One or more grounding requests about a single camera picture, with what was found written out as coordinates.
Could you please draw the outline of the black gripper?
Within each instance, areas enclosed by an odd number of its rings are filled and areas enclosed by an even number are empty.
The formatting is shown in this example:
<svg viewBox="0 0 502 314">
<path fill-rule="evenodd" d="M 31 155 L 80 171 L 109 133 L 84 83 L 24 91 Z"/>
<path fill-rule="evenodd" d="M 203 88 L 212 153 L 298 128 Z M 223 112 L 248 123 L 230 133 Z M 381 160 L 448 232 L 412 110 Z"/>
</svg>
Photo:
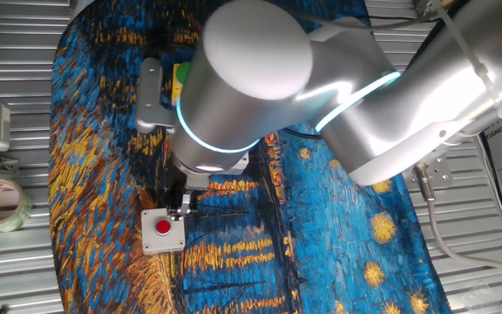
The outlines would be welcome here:
<svg viewBox="0 0 502 314">
<path fill-rule="evenodd" d="M 166 170 L 165 179 L 163 202 L 166 205 L 167 214 L 175 218 L 196 216 L 198 209 L 195 206 L 182 205 L 183 195 L 187 191 L 187 175 L 176 166 L 171 166 Z"/>
</svg>

